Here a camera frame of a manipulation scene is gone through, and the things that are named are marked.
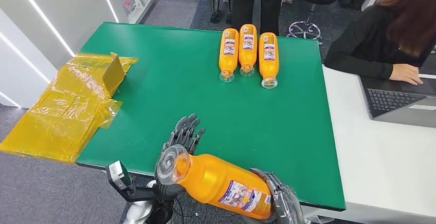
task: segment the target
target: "yellow plastic wrap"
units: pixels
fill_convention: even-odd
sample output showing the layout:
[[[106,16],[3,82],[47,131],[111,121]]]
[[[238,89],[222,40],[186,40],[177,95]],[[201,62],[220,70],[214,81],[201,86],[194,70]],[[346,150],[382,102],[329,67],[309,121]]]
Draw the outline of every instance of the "yellow plastic wrap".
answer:
[[[0,151],[74,163],[98,127],[107,128],[122,102],[111,99],[137,58],[80,53],[0,144]]]

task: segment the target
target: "green cutting mat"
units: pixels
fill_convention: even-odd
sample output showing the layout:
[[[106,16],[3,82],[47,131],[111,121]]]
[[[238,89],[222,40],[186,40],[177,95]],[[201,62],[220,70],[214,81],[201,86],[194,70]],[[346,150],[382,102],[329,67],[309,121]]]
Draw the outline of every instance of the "green cutting mat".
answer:
[[[81,52],[139,57],[113,98],[123,102],[109,129],[100,128],[77,163],[104,167],[121,160],[152,174],[162,145],[182,116],[206,129],[196,154],[275,172],[309,206],[345,208],[335,141],[316,41],[278,38],[278,87],[250,78],[219,80],[221,32],[104,23]]]

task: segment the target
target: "orange bottle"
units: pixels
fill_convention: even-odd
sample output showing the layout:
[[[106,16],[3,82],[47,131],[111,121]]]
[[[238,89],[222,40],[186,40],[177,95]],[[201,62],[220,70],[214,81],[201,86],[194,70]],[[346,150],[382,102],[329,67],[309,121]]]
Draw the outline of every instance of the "orange bottle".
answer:
[[[241,64],[239,73],[244,77],[249,77],[255,72],[253,65],[257,59],[258,35],[256,27],[252,24],[243,25],[239,35],[239,63]]]
[[[255,219],[273,214],[270,191],[259,176],[213,155],[189,155],[179,144],[161,155],[157,177],[165,185],[182,185],[202,203]]]
[[[239,33],[235,29],[225,29],[221,36],[220,80],[224,83],[233,81],[233,72],[238,65]]]
[[[274,33],[266,32],[259,38],[259,71],[263,77],[262,86],[272,89],[277,86],[279,73],[279,49]]]

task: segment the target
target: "laptop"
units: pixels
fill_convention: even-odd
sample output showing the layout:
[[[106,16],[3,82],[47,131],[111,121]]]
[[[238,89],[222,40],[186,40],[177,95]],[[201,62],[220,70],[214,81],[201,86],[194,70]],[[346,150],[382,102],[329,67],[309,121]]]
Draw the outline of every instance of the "laptop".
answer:
[[[436,128],[436,79],[422,85],[360,76],[370,118]]]

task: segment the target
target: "floor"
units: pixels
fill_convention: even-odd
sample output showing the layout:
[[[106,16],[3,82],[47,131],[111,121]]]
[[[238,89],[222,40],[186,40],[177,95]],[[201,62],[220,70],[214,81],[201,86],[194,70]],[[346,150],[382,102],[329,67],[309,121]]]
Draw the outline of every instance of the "floor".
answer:
[[[259,0],[256,3],[253,21],[258,25]],[[142,23],[206,30],[228,27],[224,19],[218,24],[209,23],[210,7],[211,0],[157,0]],[[225,13],[226,4],[221,8]],[[309,9],[310,4],[301,0],[283,4],[280,34],[287,34],[291,22],[304,20]],[[323,33],[322,58],[331,41],[359,14],[340,8],[337,3],[317,8],[313,23]],[[435,55],[431,55],[421,72],[436,74]],[[25,111],[0,105],[0,141]],[[99,170],[0,153],[0,175],[1,223],[122,223],[129,207]],[[146,182],[144,178],[135,179],[136,185]],[[185,223],[242,223],[236,214],[199,204],[187,195],[180,196],[180,200],[185,215],[194,215],[186,217]],[[180,216],[175,214],[173,223],[181,223]]]

